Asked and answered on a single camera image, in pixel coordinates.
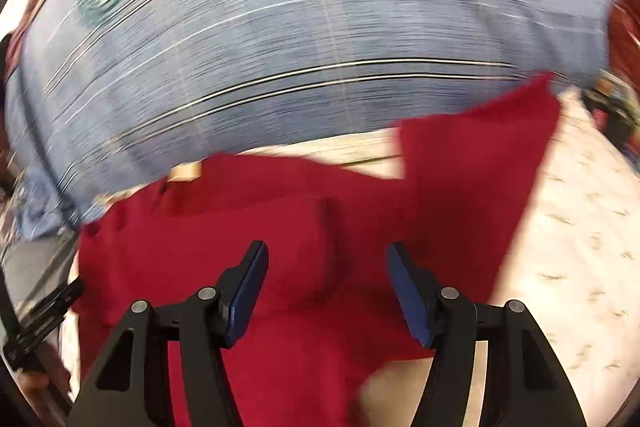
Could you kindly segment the dark red garment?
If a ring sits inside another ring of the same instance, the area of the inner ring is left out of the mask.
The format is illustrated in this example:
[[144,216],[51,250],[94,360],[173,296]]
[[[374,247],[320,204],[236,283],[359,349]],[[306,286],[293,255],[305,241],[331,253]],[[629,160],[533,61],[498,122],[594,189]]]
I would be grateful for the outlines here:
[[214,155],[189,182],[158,180],[79,239],[80,363],[138,299],[178,303],[255,239],[269,267],[246,335],[224,356],[249,426],[356,426],[364,381],[422,357],[386,272],[390,244],[482,303],[552,137],[550,74],[458,115],[403,121],[400,180],[298,157]]

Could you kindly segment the black bottles pack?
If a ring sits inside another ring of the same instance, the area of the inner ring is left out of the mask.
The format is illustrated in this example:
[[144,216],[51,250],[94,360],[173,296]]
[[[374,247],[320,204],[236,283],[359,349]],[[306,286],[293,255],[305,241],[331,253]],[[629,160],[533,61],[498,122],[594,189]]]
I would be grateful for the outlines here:
[[617,150],[639,154],[639,100],[628,82],[601,70],[582,90],[582,103],[596,128]]

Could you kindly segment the blue plaid quilt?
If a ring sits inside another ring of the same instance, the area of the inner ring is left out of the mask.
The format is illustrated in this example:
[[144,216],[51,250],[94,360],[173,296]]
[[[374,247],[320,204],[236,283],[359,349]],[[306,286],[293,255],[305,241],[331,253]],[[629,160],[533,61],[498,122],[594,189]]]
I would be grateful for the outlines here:
[[20,0],[6,131],[21,239],[216,152],[460,112],[608,64],[614,0]]

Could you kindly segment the red plastic bag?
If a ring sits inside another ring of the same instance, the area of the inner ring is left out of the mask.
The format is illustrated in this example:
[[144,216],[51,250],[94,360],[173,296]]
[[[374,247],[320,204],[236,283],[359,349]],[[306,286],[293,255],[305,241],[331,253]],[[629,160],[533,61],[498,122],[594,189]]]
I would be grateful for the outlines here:
[[639,91],[640,0],[615,0],[608,14],[608,68]]

